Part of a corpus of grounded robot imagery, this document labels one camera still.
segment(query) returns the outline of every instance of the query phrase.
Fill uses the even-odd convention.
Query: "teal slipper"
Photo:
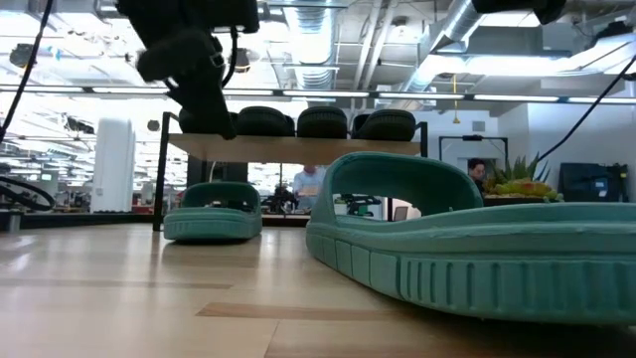
[[[424,215],[378,222],[334,213],[334,194],[410,202]],[[483,318],[636,323],[636,205],[482,208],[459,169],[354,153],[331,165],[307,226],[318,260],[379,292]]]
[[[206,207],[214,202],[229,207]],[[197,184],[184,192],[181,206],[164,219],[167,240],[250,239],[262,229],[260,197],[249,184]]]

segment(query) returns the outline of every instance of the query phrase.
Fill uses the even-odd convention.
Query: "shelf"
[[[170,143],[207,161],[329,165],[359,151],[415,155],[417,142],[361,139],[239,136],[224,140],[211,134],[170,134]]]

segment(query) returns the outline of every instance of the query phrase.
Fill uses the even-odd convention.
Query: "shelving unit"
[[[223,162],[259,162],[329,165],[341,156],[360,151],[415,155],[419,143],[360,139],[170,134],[169,143],[197,159]]]
[[[330,165],[341,156],[361,151],[380,151],[394,154],[421,156],[428,154],[428,127],[420,123],[419,142],[397,142],[361,139],[327,139],[297,137],[238,136],[224,140],[215,134],[170,134],[170,119],[177,115],[164,112],[161,126],[157,189],[155,198],[163,198],[164,176],[168,144],[173,144],[202,161],[201,182],[207,180],[208,162],[261,162]],[[389,217],[393,203],[389,199]],[[155,199],[153,231],[160,231],[163,222],[163,200]]]

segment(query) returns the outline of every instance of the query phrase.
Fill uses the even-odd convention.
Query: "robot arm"
[[[234,138],[222,92],[232,72],[223,81],[223,48],[212,33],[230,28],[236,43],[239,28],[257,32],[256,0],[118,0],[116,7],[146,46],[137,63],[142,79],[163,81],[168,96],[197,120],[225,139]]]

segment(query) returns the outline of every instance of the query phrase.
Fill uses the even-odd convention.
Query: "black cable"
[[[594,104],[587,110],[587,112],[583,115],[583,117],[581,117],[578,120],[578,122],[572,127],[572,129],[569,130],[569,132],[565,135],[565,137],[559,143],[555,144],[555,146],[550,148],[550,150],[548,150],[546,153],[542,154],[542,156],[539,157],[539,161],[542,161],[542,160],[546,159],[546,157],[548,157],[555,150],[557,150],[560,146],[562,146],[574,134],[574,132],[589,117],[589,115],[598,106],[598,104],[609,94],[609,92],[614,88],[614,86],[616,86],[616,84],[618,84],[618,82],[623,78],[623,76],[625,76],[627,71],[629,71],[629,68],[631,68],[632,65],[634,65],[634,63],[636,63],[636,56],[634,56],[632,58],[632,60],[629,62],[629,64],[627,64],[627,66],[625,66],[623,71],[621,71],[620,74],[618,74],[618,76],[616,76],[616,78],[612,81],[612,83],[609,84],[607,89],[605,89],[603,91],[603,93],[600,94],[600,96],[596,99]]]
[[[47,28],[47,24],[49,23],[49,15],[51,15],[51,10],[53,8],[53,0],[48,0],[47,5],[44,9],[44,13],[42,14],[42,20],[40,21],[40,32],[36,35],[36,39],[33,42],[33,50],[31,52],[31,56],[29,57],[29,62],[27,62],[27,66],[25,67],[24,74],[22,74],[22,80],[20,81],[20,85],[16,90],[16,94],[13,97],[13,101],[11,102],[11,106],[9,107],[9,111],[7,112],[7,116],[2,123],[2,127],[0,127],[0,143],[4,140],[4,136],[7,134],[7,130],[9,129],[9,125],[13,120],[13,116],[15,115],[16,109],[18,108],[18,103],[20,103],[20,99],[22,98],[22,93],[24,92],[27,83],[29,82],[29,77],[31,76],[31,71],[33,70],[33,66],[36,63],[36,59],[38,58],[38,51],[40,50],[40,43],[42,42],[42,37],[44,35],[44,30]],[[18,194],[11,189],[0,185],[0,195],[4,195],[5,197],[13,200],[14,202],[20,203],[26,206],[29,209],[35,211],[49,211],[52,210],[55,205],[55,199],[49,195],[49,193],[45,192],[42,189],[36,188],[32,185],[19,182],[17,180],[0,177],[0,182],[5,182],[7,184],[11,184],[17,187],[21,187],[32,191],[41,197],[43,197],[48,205],[39,204],[33,200],[25,198],[21,194]]]
[[[7,112],[7,116],[4,119],[4,123],[2,123],[2,128],[0,128],[0,143],[4,140],[4,136],[7,133],[7,129],[9,129],[9,125],[11,124],[11,120],[13,120],[13,115],[18,108],[18,103],[20,102],[20,98],[22,98],[22,93],[24,92],[24,88],[27,86],[27,82],[29,81],[29,76],[31,75],[31,70],[36,63],[36,59],[38,57],[38,50],[40,49],[40,42],[42,41],[42,36],[44,34],[44,30],[47,28],[47,23],[49,22],[49,15],[51,15],[51,9],[53,8],[53,0],[47,1],[47,6],[44,9],[44,13],[42,14],[42,20],[40,21],[40,32],[36,35],[36,40],[33,42],[33,51],[31,52],[31,57],[29,57],[29,62],[27,63],[27,67],[25,68],[24,74],[22,75],[22,80],[20,81],[20,85],[18,86],[18,90],[16,91],[16,95],[13,97],[13,102],[11,103],[11,107],[9,107],[9,111]]]
[[[594,38],[593,34],[591,34],[591,35],[590,34],[585,34],[583,29],[580,28],[579,24],[572,23],[572,27],[574,28],[574,30],[576,30],[576,32],[578,32],[579,34],[583,35],[584,37],[590,38],[590,39]]]
[[[53,210],[53,208],[56,206],[56,200],[46,191],[40,189],[40,188],[36,188],[33,185],[29,185],[27,183],[23,183],[17,180],[13,180],[13,179],[9,179],[9,178],[5,178],[5,177],[0,177],[0,182],[4,182],[7,184],[11,184],[20,188],[24,188],[27,189],[29,191],[32,191],[38,195],[40,195],[41,197],[44,198],[44,200],[47,201],[48,205],[42,205],[34,200],[31,200],[29,198],[26,198],[24,196],[22,196],[22,194],[18,194],[16,192],[14,192],[13,190],[7,188],[4,185],[0,185],[0,195],[4,195],[5,197],[7,197],[8,199],[13,200],[16,203],[20,203],[24,206],[26,206],[27,208],[34,210],[34,211],[50,211]]]
[[[232,26],[230,28],[230,34],[232,35],[232,56],[230,58],[230,70],[223,79],[223,87],[225,87],[232,79],[232,75],[235,73],[235,69],[237,68],[237,58],[239,57],[239,31],[236,26]]]

